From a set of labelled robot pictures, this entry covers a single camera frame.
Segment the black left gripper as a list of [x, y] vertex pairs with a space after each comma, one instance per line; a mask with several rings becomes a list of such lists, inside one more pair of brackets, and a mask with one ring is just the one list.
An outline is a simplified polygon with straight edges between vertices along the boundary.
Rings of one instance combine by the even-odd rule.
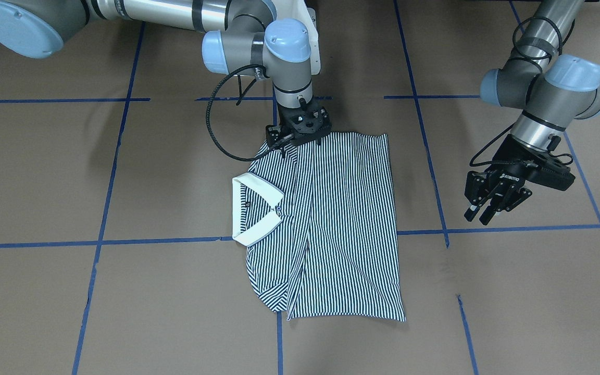
[[476, 163], [476, 158], [502, 137], [500, 134], [493, 138], [469, 162], [472, 168], [486, 166], [486, 170], [472, 170], [467, 174], [465, 197], [469, 208], [464, 213], [467, 221], [473, 221], [484, 207], [479, 221], [487, 226], [500, 212], [512, 211], [532, 195], [531, 190], [524, 187], [526, 171], [523, 161], [536, 152], [517, 142], [514, 136], [506, 136], [490, 161]]

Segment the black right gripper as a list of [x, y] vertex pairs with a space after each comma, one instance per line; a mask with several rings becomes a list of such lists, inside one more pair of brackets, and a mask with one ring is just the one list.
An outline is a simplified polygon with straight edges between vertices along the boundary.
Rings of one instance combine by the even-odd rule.
[[288, 145], [301, 146], [306, 143], [315, 142], [315, 145], [321, 146], [323, 139], [332, 130], [332, 123], [324, 107], [317, 104], [309, 104], [302, 108], [288, 108], [283, 105], [277, 105], [279, 113], [278, 125], [288, 127], [294, 135], [294, 139], [288, 143], [279, 145], [279, 154], [281, 159], [286, 158], [286, 148]]

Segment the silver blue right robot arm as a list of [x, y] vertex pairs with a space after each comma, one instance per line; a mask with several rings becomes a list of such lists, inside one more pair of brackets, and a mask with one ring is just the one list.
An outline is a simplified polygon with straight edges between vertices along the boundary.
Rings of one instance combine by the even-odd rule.
[[319, 36], [312, 1], [0, 1], [0, 44], [18, 55], [46, 59], [71, 45], [99, 44], [98, 25], [138, 23], [186, 42], [207, 71], [221, 80], [205, 112], [207, 132], [217, 94], [231, 78], [249, 77], [241, 102], [255, 83], [267, 81], [278, 121], [265, 129], [267, 152], [321, 144], [331, 131], [327, 110], [314, 94], [321, 70]]

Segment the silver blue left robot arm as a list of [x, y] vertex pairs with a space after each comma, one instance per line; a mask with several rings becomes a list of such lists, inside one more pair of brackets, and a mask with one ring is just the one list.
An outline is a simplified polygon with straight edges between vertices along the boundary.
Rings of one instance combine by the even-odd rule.
[[485, 170], [469, 171], [465, 219], [483, 225], [512, 211], [532, 192], [526, 183], [567, 190], [576, 179], [573, 157], [556, 155], [560, 137], [574, 120], [600, 114], [600, 65], [564, 52], [582, 1], [542, 1], [532, 17], [517, 26], [512, 49], [501, 69], [486, 73], [484, 102], [521, 110], [500, 135], [502, 143]]

